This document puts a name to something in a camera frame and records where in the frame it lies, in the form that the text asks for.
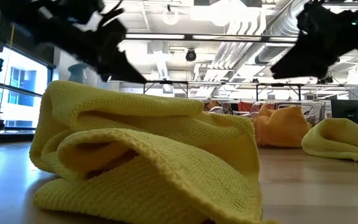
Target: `floor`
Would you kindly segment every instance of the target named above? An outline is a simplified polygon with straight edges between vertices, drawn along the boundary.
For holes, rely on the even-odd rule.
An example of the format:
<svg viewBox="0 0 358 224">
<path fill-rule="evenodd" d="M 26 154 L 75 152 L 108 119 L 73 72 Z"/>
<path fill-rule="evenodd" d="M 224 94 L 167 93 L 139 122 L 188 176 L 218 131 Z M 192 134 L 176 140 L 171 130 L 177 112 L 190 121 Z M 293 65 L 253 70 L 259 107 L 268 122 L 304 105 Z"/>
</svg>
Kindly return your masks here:
<svg viewBox="0 0 358 224">
<path fill-rule="evenodd" d="M 29 143 L 0 145 L 0 223 L 114 223 L 47 212 L 32 195 L 53 176 L 29 160 Z M 264 219 L 282 224 L 358 224 L 358 163 L 308 156 L 301 149 L 261 149 Z"/>
</svg>

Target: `yellow towel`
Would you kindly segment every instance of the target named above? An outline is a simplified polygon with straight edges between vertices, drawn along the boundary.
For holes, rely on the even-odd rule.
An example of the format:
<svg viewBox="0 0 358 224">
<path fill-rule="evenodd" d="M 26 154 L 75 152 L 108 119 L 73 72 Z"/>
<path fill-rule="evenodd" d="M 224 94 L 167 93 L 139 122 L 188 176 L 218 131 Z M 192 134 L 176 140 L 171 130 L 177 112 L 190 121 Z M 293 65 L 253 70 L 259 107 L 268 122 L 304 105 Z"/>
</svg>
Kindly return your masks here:
<svg viewBox="0 0 358 224">
<path fill-rule="evenodd" d="M 254 121 L 257 144 L 260 146 L 301 147 L 311 125 L 299 106 L 268 110 L 263 105 Z"/>
<path fill-rule="evenodd" d="M 247 118 L 203 104 L 53 82 L 32 162 L 61 179 L 40 208 L 127 223 L 262 223 L 259 162 Z"/>
<path fill-rule="evenodd" d="M 349 119 L 325 119 L 306 134 L 302 147 L 313 156 L 358 161 L 358 124 Z"/>
</svg>

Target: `ceiling lamp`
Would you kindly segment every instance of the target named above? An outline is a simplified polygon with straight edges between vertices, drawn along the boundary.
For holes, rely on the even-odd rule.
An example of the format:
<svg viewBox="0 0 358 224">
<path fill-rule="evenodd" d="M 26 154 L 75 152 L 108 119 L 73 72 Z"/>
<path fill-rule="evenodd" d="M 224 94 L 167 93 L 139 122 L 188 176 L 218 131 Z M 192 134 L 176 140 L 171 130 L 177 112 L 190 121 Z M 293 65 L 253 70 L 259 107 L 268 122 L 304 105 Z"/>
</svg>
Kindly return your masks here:
<svg viewBox="0 0 358 224">
<path fill-rule="evenodd" d="M 179 21 L 179 12 L 172 9 L 171 5 L 167 5 L 167 7 L 162 12 L 162 20 L 168 25 L 175 25 Z"/>
</svg>

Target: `dome camera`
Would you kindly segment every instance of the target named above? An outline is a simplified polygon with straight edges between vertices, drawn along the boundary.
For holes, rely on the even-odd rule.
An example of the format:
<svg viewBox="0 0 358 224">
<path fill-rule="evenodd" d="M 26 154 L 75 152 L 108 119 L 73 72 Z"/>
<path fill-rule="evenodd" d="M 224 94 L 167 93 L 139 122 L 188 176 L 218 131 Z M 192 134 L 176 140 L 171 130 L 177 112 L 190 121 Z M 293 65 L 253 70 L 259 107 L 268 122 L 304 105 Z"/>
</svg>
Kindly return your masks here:
<svg viewBox="0 0 358 224">
<path fill-rule="evenodd" d="M 196 52 L 193 49 L 189 49 L 186 54 L 186 61 L 194 62 L 197 58 Z"/>
</svg>

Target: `computer monitor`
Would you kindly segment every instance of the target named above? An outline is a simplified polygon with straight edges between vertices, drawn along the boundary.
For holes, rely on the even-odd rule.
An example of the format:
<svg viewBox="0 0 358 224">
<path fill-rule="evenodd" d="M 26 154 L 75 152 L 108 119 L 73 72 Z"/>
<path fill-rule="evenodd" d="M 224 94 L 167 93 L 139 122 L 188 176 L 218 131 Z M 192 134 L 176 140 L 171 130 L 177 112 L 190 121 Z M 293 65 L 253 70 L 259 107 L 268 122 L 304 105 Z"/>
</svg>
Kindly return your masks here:
<svg viewBox="0 0 358 224">
<path fill-rule="evenodd" d="M 333 118 L 347 118 L 358 124 L 358 100 L 331 100 Z"/>
</svg>

